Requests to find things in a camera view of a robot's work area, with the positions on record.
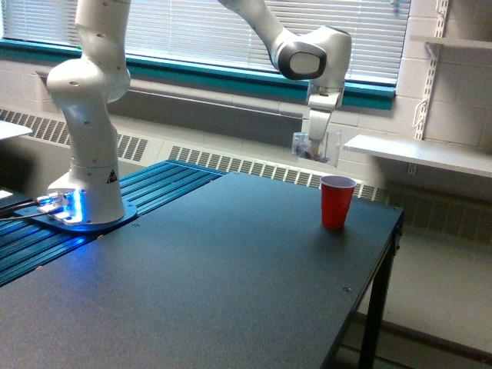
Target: heating vent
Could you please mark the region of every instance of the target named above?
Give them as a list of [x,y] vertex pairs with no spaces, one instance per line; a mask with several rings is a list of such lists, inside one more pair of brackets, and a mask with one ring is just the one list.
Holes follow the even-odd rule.
[[[180,146],[173,146],[169,159],[199,164],[222,171],[239,171],[313,188],[319,188],[321,184],[320,175],[306,170],[251,159],[233,158],[230,155],[218,155]],[[399,191],[388,191],[364,183],[357,184],[354,196],[404,208],[405,225],[492,243],[491,208],[474,207],[472,204],[456,204]]]
[[[70,136],[64,121],[57,121],[0,109],[0,121],[23,125],[32,130],[29,135],[38,140],[70,146]],[[118,135],[118,157],[139,162],[144,155],[148,140],[128,135]]]

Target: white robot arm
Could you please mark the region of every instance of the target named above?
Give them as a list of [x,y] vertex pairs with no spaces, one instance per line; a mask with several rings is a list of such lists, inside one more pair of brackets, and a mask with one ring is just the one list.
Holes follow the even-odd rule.
[[273,66],[289,79],[310,80],[308,137],[317,154],[331,113],[340,106],[345,75],[351,58],[351,37],[334,28],[321,27],[298,36],[288,31],[264,0],[218,0],[240,15],[258,34]]
[[75,24],[82,57],[53,68],[48,90],[62,109],[70,132],[70,171],[48,192],[65,195],[64,204],[48,204],[66,225],[106,224],[125,214],[118,181],[117,133],[106,105],[130,86],[125,32],[131,0],[78,0]]
[[[309,79],[309,139],[318,153],[331,112],[340,105],[351,55],[351,37],[328,27],[297,36],[277,20],[263,0],[218,0],[258,33],[275,68],[290,79]],[[48,192],[63,194],[40,207],[65,225],[91,227],[125,215],[118,181],[117,134],[106,105],[130,85],[125,32],[131,0],[78,0],[75,24],[83,53],[53,68],[48,89],[62,109],[71,138],[70,171]]]

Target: white blind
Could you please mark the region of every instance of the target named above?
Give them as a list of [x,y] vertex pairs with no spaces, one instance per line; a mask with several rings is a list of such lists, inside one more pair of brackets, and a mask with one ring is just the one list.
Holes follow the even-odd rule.
[[[322,25],[353,38],[347,79],[394,84],[411,0],[266,1],[292,32]],[[2,0],[4,37],[79,45],[77,0]],[[260,39],[216,0],[132,0],[128,54],[273,71]]]

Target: red plastic cup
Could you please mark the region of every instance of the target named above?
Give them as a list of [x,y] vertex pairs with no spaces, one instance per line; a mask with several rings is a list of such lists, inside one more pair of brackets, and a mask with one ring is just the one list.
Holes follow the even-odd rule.
[[321,221],[330,229],[345,225],[348,208],[357,182],[339,175],[328,175],[321,179]]

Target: white shelf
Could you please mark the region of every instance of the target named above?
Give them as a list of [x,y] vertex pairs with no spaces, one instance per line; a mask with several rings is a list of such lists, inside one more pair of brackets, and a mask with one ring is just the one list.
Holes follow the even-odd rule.
[[18,137],[23,135],[29,135],[32,131],[22,125],[13,125],[6,121],[0,121],[0,140],[6,138]]
[[492,178],[492,152],[394,135],[358,135],[344,150]]
[[482,48],[492,50],[492,42],[467,40],[464,38],[411,36],[411,41],[429,42],[455,48]]

